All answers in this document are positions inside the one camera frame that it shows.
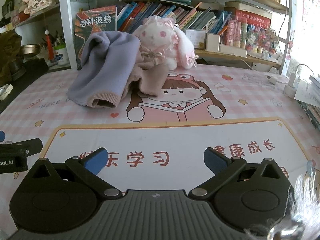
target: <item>knit cuff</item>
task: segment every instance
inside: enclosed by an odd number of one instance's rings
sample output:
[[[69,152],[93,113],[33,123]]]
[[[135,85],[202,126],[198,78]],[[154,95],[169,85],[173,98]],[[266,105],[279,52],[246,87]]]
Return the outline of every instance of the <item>knit cuff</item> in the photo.
[[[117,107],[120,103],[121,97],[112,92],[98,93],[89,97],[87,106],[100,107]]]

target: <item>white plush bunny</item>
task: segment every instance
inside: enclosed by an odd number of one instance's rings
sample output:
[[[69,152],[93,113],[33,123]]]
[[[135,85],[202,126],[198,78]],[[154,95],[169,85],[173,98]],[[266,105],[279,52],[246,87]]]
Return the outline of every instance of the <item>white plush bunny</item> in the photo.
[[[140,39],[144,61],[155,65],[167,64],[170,70],[177,66],[189,69],[196,66],[195,49],[187,36],[175,25],[173,18],[151,16],[133,33]]]

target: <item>pink bow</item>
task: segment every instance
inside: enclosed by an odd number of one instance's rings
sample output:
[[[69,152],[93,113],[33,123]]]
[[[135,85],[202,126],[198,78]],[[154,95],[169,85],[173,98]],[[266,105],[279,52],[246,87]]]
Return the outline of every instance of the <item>pink bow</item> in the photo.
[[[192,51],[192,55],[186,55],[187,58],[187,65],[189,66],[190,64],[193,64],[193,66],[197,67],[197,62],[196,59],[199,58],[198,55],[195,55],[195,51]]]
[[[147,57],[148,59],[152,60],[154,65],[159,65],[163,62],[165,57],[164,50],[162,51],[152,51],[144,46],[141,46],[143,51],[141,52],[142,56]]]
[[[166,21],[164,24],[174,30],[172,21]],[[173,36],[172,41],[174,44],[176,44],[176,43],[178,43],[178,40],[179,40],[179,38],[178,38],[176,32],[174,31],[174,36]]]

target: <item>brass bowl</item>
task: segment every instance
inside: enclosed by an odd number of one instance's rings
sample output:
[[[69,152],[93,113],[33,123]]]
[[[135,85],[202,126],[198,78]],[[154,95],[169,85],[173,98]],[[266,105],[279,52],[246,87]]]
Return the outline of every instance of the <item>brass bowl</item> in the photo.
[[[20,47],[20,55],[24,57],[34,57],[41,51],[41,47],[38,44],[27,44]]]

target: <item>gray ribbed plate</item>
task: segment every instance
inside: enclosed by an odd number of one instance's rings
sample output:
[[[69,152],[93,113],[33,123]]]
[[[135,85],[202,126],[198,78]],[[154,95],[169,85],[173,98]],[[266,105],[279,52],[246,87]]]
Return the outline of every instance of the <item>gray ribbed plate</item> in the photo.
[[[10,240],[238,240],[249,239],[229,228],[205,201],[189,199],[183,190],[129,190],[105,201],[87,223],[68,232],[43,235],[17,231]]]

